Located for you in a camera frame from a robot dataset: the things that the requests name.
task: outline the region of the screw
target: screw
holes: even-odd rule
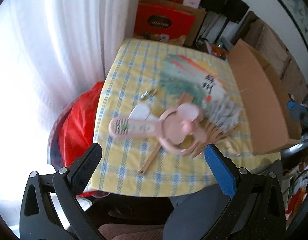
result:
[[[247,169],[245,169],[245,168],[239,168],[239,172],[240,172],[241,174],[247,174]]]
[[[31,177],[31,178],[34,178],[34,177],[36,176],[36,174],[37,174],[36,171],[32,171],[32,172],[30,173],[30,177]]]
[[[269,176],[270,176],[271,178],[273,178],[273,179],[276,178],[276,174],[273,173],[273,172],[270,172],[270,173],[269,173]]]
[[[62,167],[58,170],[59,174],[64,174],[65,172],[67,172],[67,168]]]

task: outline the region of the brown cushion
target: brown cushion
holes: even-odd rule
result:
[[[247,44],[251,45],[254,49],[256,48],[257,41],[262,33],[265,22],[261,19],[256,20],[250,25],[249,31],[243,38]]]
[[[115,236],[112,240],[162,240],[163,228]]]
[[[98,229],[106,240],[112,240],[117,236],[135,234],[140,232],[150,232],[155,230],[163,230],[164,225],[125,225],[125,224],[105,224]]]
[[[290,57],[266,23],[264,23],[255,49],[268,60],[281,78]]]
[[[284,51],[288,51],[286,45],[283,43],[283,41],[281,40],[281,38],[278,36],[278,34],[271,28],[273,35],[275,36],[276,40],[278,41],[278,43],[280,44],[280,46],[283,48]]]
[[[234,35],[233,39],[231,40],[231,43],[235,45],[239,39],[244,39],[248,31],[250,30],[250,25],[253,22],[257,21],[258,19],[259,17],[253,11],[249,11],[246,15],[246,18],[243,20],[243,23],[239,27],[237,33]]]
[[[289,64],[287,65],[281,77],[281,81],[283,82],[287,92],[293,95],[295,102],[299,104],[304,100],[304,97],[308,94],[305,78],[302,72],[300,71],[294,58],[292,58]]]

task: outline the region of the pink handheld fan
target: pink handheld fan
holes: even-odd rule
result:
[[[158,120],[114,118],[109,124],[109,132],[116,138],[156,137],[167,151],[185,155],[193,152],[197,146],[207,140],[205,130],[199,125],[203,118],[200,108],[184,103],[178,108],[166,110]],[[193,137],[190,147],[187,149],[177,147],[188,135]]]

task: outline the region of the red box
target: red box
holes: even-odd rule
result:
[[[134,37],[183,46],[195,17],[175,8],[139,3]]]

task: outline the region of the red plastic bag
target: red plastic bag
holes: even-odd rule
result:
[[[82,94],[73,104],[58,135],[60,152],[66,167],[81,157],[93,142],[96,110],[104,82]],[[80,196],[92,195],[92,192]]]

